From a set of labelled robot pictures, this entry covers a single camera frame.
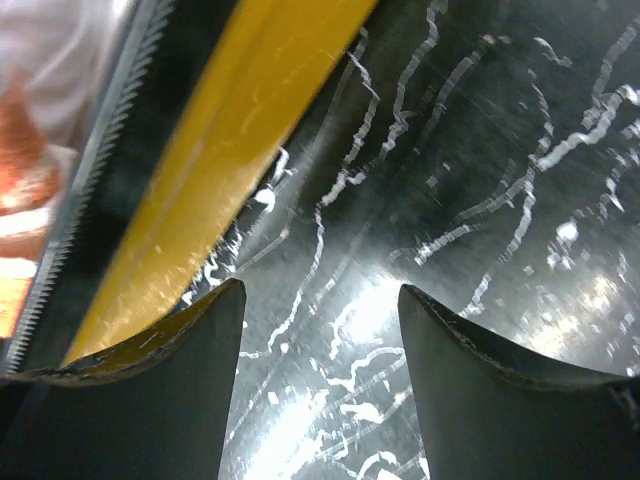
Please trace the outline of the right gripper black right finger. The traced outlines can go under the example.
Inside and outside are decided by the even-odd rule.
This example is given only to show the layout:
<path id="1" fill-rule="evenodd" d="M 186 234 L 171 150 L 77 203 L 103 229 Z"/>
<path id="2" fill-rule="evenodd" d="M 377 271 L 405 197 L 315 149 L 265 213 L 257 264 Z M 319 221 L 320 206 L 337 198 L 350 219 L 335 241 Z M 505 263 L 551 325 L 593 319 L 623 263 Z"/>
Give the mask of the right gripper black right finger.
<path id="1" fill-rule="evenodd" d="M 435 479 L 635 479 L 639 381 L 555 360 L 405 284 L 398 314 Z"/>

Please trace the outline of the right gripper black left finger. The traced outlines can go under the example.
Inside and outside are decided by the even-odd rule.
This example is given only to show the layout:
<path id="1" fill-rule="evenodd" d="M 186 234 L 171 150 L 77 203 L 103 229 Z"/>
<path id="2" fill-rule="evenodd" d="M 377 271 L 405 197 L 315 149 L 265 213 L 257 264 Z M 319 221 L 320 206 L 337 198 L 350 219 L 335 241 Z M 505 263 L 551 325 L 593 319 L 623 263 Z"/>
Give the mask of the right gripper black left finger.
<path id="1" fill-rule="evenodd" d="M 5 479 L 214 479 L 243 330 L 230 279 L 185 310 L 1 389 Z"/>

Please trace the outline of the orange printed cloth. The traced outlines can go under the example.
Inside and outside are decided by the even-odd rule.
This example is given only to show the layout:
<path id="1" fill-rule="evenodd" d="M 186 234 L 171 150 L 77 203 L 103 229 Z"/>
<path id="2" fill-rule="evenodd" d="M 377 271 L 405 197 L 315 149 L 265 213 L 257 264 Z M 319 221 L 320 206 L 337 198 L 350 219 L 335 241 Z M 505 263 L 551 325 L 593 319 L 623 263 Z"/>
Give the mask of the orange printed cloth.
<path id="1" fill-rule="evenodd" d="M 63 183 L 20 84 L 1 94 L 1 336 L 13 334 Z"/>

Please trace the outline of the yellow Pikachu suitcase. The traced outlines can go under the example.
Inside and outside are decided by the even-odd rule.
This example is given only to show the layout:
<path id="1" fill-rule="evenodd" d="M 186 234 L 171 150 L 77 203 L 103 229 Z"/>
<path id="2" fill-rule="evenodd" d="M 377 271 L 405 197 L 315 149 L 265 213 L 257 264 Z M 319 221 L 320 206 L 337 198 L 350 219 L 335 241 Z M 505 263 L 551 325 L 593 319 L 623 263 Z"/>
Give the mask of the yellow Pikachu suitcase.
<path id="1" fill-rule="evenodd" d="M 131 1 L 1 373 L 57 368 L 153 324 L 268 171 L 371 1 Z"/>

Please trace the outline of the white garment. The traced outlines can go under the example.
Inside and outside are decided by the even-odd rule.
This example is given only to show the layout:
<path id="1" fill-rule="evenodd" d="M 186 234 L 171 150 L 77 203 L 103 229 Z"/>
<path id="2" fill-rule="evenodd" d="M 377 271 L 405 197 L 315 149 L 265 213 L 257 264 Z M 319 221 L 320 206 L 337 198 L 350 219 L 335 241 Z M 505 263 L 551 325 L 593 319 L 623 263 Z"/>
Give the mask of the white garment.
<path id="1" fill-rule="evenodd" d="M 3 1 L 1 68 L 22 83 L 55 145 L 80 136 L 131 1 Z"/>

